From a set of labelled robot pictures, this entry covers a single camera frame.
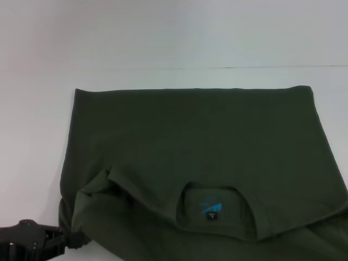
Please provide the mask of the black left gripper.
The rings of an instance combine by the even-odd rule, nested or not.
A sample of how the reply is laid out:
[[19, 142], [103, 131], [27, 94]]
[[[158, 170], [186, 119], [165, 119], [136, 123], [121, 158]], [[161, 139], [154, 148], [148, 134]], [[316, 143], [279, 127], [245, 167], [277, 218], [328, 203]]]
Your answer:
[[[53, 236], [47, 242], [47, 236]], [[61, 256], [65, 249], [79, 249], [89, 240], [84, 233], [64, 234], [59, 226], [45, 226], [33, 220], [1, 228], [1, 260], [49, 260]]]

